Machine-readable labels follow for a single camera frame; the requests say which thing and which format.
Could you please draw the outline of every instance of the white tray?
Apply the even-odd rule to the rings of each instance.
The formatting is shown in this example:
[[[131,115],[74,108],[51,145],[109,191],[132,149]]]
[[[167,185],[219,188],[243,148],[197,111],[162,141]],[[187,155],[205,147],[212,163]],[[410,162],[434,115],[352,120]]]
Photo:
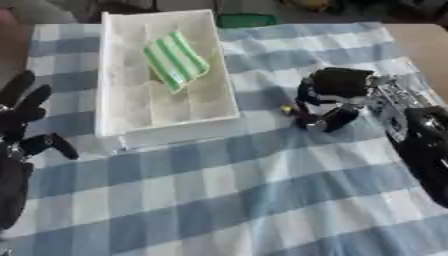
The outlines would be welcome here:
[[[174,30],[211,66],[176,95],[154,79],[142,51],[146,42]],[[153,146],[229,136],[241,129],[210,10],[103,14],[95,133],[106,146]]]

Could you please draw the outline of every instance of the green object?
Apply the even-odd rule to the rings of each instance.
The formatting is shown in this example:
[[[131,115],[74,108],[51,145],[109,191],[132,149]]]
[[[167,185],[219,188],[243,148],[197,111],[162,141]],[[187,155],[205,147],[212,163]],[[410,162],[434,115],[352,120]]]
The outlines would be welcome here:
[[[277,19],[267,14],[221,14],[217,23],[220,28],[252,28],[276,25]]]
[[[210,70],[180,31],[149,43],[143,52],[151,69],[173,94]]]

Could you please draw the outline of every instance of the blue checkered tablecloth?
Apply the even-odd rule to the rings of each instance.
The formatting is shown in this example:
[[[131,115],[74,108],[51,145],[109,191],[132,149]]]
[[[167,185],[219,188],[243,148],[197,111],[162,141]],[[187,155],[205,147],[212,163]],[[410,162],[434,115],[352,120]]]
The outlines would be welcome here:
[[[437,97],[376,23],[220,31],[247,134],[103,152],[93,135],[100,25],[43,25],[28,67],[48,117],[81,151],[33,159],[29,200],[7,232],[15,255],[447,255],[448,215],[367,112],[332,134],[278,110],[325,66],[395,74]]]

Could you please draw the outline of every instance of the small yellow object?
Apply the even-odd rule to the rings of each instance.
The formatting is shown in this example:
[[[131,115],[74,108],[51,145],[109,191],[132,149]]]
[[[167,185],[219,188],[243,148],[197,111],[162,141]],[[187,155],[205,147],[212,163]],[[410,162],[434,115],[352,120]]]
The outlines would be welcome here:
[[[280,109],[281,109],[281,111],[283,112],[283,113],[285,113],[286,115],[289,115],[290,113],[291,113],[291,111],[292,111],[292,107],[291,107],[291,105],[281,105],[280,106]]]

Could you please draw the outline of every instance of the green and white striped sponge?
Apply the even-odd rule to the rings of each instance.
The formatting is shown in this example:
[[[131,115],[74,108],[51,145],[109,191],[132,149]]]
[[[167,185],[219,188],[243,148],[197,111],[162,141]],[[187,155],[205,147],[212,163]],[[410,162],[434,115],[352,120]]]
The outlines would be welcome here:
[[[180,31],[149,43],[143,52],[149,66],[173,94],[210,70],[210,65],[191,48]]]

